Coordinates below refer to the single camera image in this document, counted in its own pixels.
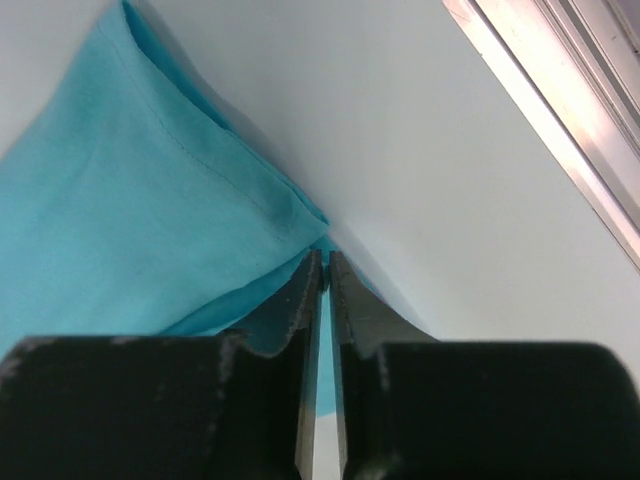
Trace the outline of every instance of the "fabric seam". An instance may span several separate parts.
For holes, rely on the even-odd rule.
[[[160,127],[162,128],[162,131],[171,139],[173,140],[173,142],[178,145],[180,147],[180,149],[182,151],[184,151],[187,156],[189,156],[191,159],[193,159],[195,162],[197,162],[199,165],[203,166],[204,168],[206,168],[207,170],[209,170],[210,172],[214,173],[216,176],[218,176],[220,179],[224,180],[231,188],[233,188],[237,193],[239,193],[242,197],[246,198],[247,200],[249,200],[249,202],[251,202],[265,217],[270,218],[269,214],[267,214],[267,212],[258,204],[258,202],[256,202],[251,196],[249,196],[246,192],[243,192],[242,190],[240,190],[240,188],[238,188],[236,185],[233,184],[233,182],[231,182],[231,180],[229,180],[229,178],[225,177],[224,175],[222,175],[220,172],[218,172],[216,169],[214,169],[212,166],[206,164],[205,162],[203,162],[202,160],[200,160],[199,158],[197,158],[195,155],[193,155],[177,138],[175,138],[171,132],[169,132],[169,130],[167,129],[167,127],[164,125],[164,123],[162,122],[162,120],[160,119],[160,117],[158,116],[158,114],[156,113],[156,111],[153,109],[153,107],[151,107],[151,105],[149,104],[149,102],[147,101],[146,96],[144,95],[144,93],[142,93],[142,89],[140,88],[140,86],[138,85],[138,83],[136,82],[136,80],[133,78],[133,75],[131,75],[131,72],[129,72],[129,69],[127,68],[127,64],[124,61],[124,59],[122,58],[122,55],[120,54],[120,51],[118,50],[118,48],[114,45],[114,43],[111,41],[111,39],[109,38],[109,36],[104,33],[104,31],[102,30],[102,26],[100,25],[100,23],[98,22],[97,24],[98,27],[98,31],[100,32],[100,34],[102,35],[102,37],[104,37],[104,39],[107,41],[107,43],[110,45],[110,47],[112,48],[112,50],[114,51],[114,53],[116,54],[116,56],[118,57],[118,60],[120,61],[120,63],[122,64],[122,67],[124,68],[124,71],[127,74],[127,78],[129,79],[129,81],[134,85],[135,89],[137,90],[138,94],[140,95],[140,98],[142,99],[144,105],[147,107],[147,109],[153,114],[154,118],[156,119],[156,121],[158,122],[158,124],[160,125]],[[272,235],[275,239],[279,240],[281,243],[285,243],[284,239],[278,235],[276,235],[274,232],[269,232],[270,235]]]

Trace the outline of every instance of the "fabric fold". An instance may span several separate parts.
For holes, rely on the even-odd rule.
[[[34,334],[214,332],[328,228],[126,2],[0,162],[0,224],[0,355]]]

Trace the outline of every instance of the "stitching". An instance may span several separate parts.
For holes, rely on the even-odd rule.
[[[218,176],[220,179],[224,180],[231,188],[233,188],[236,192],[238,192],[242,197],[246,198],[247,200],[249,200],[253,205],[255,205],[255,207],[266,217],[270,217],[269,214],[253,199],[251,198],[249,195],[247,195],[246,192],[243,192],[242,190],[240,190],[236,185],[234,185],[227,177],[225,177],[224,175],[222,175],[220,172],[218,172],[217,170],[215,170],[213,167],[211,167],[210,165],[206,164],[205,162],[203,162],[202,160],[200,160],[199,158],[195,157],[182,143],[180,143],[180,141],[175,138],[171,132],[169,132],[169,130],[165,127],[164,123],[162,122],[162,120],[160,119],[160,116],[156,113],[156,111],[151,107],[151,105],[149,104],[149,102],[147,101],[146,96],[144,95],[144,93],[142,92],[142,89],[140,88],[140,86],[138,85],[138,83],[136,82],[134,76],[131,74],[131,72],[129,72],[129,69],[127,68],[127,64],[124,61],[124,59],[122,58],[122,55],[120,54],[120,51],[118,50],[118,48],[115,46],[115,44],[111,41],[111,39],[107,36],[106,33],[104,33],[104,31],[102,30],[102,26],[100,25],[100,23],[98,22],[97,24],[98,27],[98,31],[100,32],[100,34],[102,35],[102,37],[107,41],[107,43],[111,46],[111,48],[113,49],[114,53],[116,54],[116,56],[118,57],[118,60],[120,61],[120,63],[122,64],[122,67],[124,68],[124,71],[127,74],[127,78],[129,79],[129,81],[133,84],[133,86],[135,87],[135,89],[138,92],[138,95],[140,95],[140,98],[142,99],[142,102],[144,103],[144,105],[147,107],[147,109],[153,114],[154,118],[156,119],[156,121],[158,122],[158,124],[160,125],[160,127],[162,128],[162,131],[164,131],[164,133],[175,142],[176,145],[178,145],[180,147],[180,149],[182,149],[182,151],[184,151],[187,156],[189,156],[191,159],[193,159],[195,162],[197,162],[199,165],[203,166],[204,168],[206,168],[207,170],[209,170],[210,172],[214,173],[216,176]],[[271,235],[279,240],[281,243],[284,243],[284,239],[280,236],[278,236],[275,232],[270,232]]]

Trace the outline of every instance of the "towel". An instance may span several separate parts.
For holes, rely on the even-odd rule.
[[[0,357],[25,335],[214,334],[328,228],[127,2],[0,162],[0,225]]]

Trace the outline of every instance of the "white surface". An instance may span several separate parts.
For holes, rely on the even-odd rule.
[[[340,480],[338,456],[338,419],[336,414],[316,419],[313,478],[316,480]]]
[[[0,0],[0,151],[104,4]],[[640,277],[439,1],[152,4],[401,313],[440,338],[596,340],[640,378]]]

